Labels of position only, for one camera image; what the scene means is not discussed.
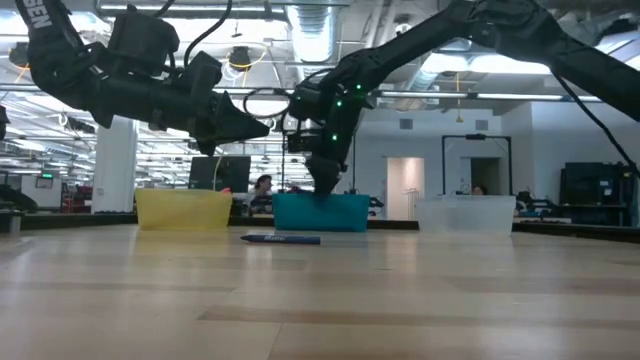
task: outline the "computer monitor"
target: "computer monitor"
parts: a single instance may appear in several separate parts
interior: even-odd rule
[[[189,189],[214,189],[213,173],[218,159],[218,156],[198,156],[191,160]],[[233,193],[246,193],[250,168],[251,156],[223,156],[218,166],[215,190],[230,188]]]

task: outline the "marker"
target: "marker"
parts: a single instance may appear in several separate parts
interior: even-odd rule
[[[240,238],[254,243],[320,245],[319,236],[245,235]]]

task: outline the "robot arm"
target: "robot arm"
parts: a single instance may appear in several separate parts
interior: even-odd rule
[[[211,89],[221,64],[201,52],[185,69],[165,66],[178,50],[169,23],[130,6],[116,17],[108,47],[85,45],[60,0],[16,0],[29,29],[31,77],[44,92],[111,126],[114,115],[188,131],[200,151],[269,134],[269,128],[236,109],[229,95]],[[169,76],[159,79],[163,73]]]
[[[466,38],[516,60],[547,65],[619,111],[640,121],[640,73],[564,33],[533,0],[455,0],[447,9],[388,43],[343,58],[319,83],[305,81],[289,114],[321,129],[289,136],[289,150],[311,152],[307,167],[316,192],[330,193],[345,159],[367,93],[395,69],[454,38]]]

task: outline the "table surface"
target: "table surface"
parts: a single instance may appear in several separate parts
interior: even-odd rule
[[[640,247],[514,234],[25,232],[0,249],[11,360],[640,359]]]

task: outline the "doorway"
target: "doorway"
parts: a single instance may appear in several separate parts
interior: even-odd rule
[[[471,184],[486,187],[486,195],[501,195],[500,158],[471,158]]]
[[[415,201],[424,189],[423,158],[387,158],[388,220],[414,220]]]

